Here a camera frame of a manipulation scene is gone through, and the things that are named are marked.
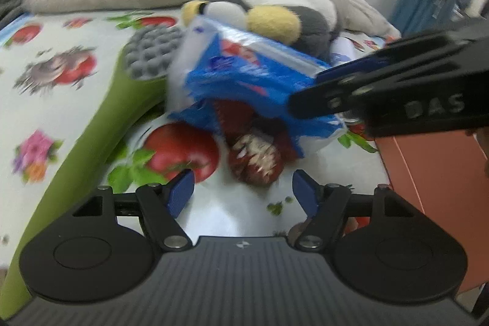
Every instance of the plastic packaging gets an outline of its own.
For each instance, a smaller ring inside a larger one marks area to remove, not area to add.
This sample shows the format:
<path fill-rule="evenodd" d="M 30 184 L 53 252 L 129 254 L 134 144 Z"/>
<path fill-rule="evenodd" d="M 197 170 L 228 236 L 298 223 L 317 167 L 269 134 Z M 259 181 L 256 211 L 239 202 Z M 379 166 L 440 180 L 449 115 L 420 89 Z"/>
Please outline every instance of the plastic packaging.
<path fill-rule="evenodd" d="M 300 120 L 287 111 L 290 94 L 310 87 L 329 68 L 280 43 L 198 16 L 168 70 L 167 105 L 173 118 L 221 134 L 212 100 L 243 101 L 265 118 L 280 118 L 303 157 L 345 131 L 334 115 Z"/>

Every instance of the gray ribbed plate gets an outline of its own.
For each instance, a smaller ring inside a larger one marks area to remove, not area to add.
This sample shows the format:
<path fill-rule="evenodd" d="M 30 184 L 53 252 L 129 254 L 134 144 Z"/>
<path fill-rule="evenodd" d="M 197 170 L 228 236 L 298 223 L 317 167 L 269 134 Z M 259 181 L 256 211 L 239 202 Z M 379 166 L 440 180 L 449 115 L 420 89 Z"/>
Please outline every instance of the gray ribbed plate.
<path fill-rule="evenodd" d="M 35 298 L 8 324 L 463 326 L 476 321 L 448 299 L 407 307 L 363 297 L 345 286 L 321 255 L 298 252 L 281 237 L 202 237 L 194 249 L 164 255 L 151 276 L 123 296 L 83 306 Z"/>

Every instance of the penguin plush toy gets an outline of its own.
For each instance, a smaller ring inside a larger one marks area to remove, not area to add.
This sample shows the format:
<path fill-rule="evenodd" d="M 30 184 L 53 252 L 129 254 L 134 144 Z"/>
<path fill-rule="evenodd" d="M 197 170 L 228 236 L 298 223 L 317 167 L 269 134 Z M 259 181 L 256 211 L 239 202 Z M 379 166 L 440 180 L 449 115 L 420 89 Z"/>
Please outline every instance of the penguin plush toy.
<path fill-rule="evenodd" d="M 193 0 L 183 5 L 185 25 L 197 14 L 326 62 L 329 45 L 340 31 L 340 18 L 330 0 Z"/>

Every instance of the green handle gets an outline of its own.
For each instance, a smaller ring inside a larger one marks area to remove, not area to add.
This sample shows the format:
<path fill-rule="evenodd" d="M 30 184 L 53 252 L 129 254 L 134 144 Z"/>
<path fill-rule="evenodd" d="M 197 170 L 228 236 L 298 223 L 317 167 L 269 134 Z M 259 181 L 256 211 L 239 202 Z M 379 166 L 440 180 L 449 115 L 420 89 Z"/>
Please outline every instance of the green handle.
<path fill-rule="evenodd" d="M 13 316 L 31 298 L 19 272 L 19 255 L 26 243 L 94 189 L 104 163 L 127 129 L 164 101 L 165 93 L 165 78 L 133 80 L 119 55 L 105 99 L 52 179 L 15 250 L 0 291 L 2 319 Z"/>

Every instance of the stuffed animal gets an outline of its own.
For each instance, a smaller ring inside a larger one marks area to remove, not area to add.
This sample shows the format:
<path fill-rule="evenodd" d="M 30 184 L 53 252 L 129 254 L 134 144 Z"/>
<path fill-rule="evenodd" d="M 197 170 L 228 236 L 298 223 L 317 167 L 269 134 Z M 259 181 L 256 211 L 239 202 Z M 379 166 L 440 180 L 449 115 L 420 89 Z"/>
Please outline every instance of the stuffed animal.
<path fill-rule="evenodd" d="M 193 0 L 182 7 L 185 25 L 203 14 L 281 42 L 323 61 L 340 31 L 330 0 Z"/>

